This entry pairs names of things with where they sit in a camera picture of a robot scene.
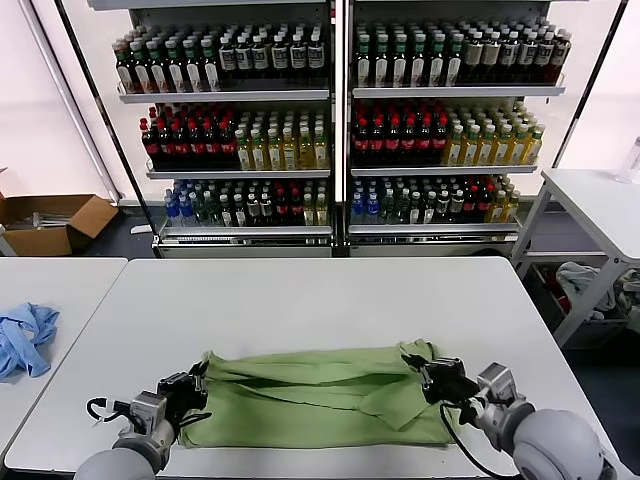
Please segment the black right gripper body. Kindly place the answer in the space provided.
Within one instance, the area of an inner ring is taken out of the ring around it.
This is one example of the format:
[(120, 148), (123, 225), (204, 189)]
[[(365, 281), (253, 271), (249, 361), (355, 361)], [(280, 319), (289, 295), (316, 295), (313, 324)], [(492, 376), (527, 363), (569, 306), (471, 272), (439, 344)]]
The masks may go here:
[(423, 395), (430, 404), (460, 404), (478, 393), (477, 383), (466, 376), (464, 364), (459, 358), (443, 357), (428, 362), (425, 371)]

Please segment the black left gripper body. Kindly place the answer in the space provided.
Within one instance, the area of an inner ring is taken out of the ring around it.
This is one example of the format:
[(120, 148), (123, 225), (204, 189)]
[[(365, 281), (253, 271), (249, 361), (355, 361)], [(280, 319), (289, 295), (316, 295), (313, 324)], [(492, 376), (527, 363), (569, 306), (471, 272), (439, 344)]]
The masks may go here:
[(180, 430), (184, 424), (199, 421), (202, 414), (196, 414), (195, 420), (185, 420), (192, 410), (201, 411), (206, 407), (208, 393), (202, 395), (198, 383), (188, 372), (175, 373), (158, 382), (158, 394), (167, 400), (165, 419), (174, 430)]

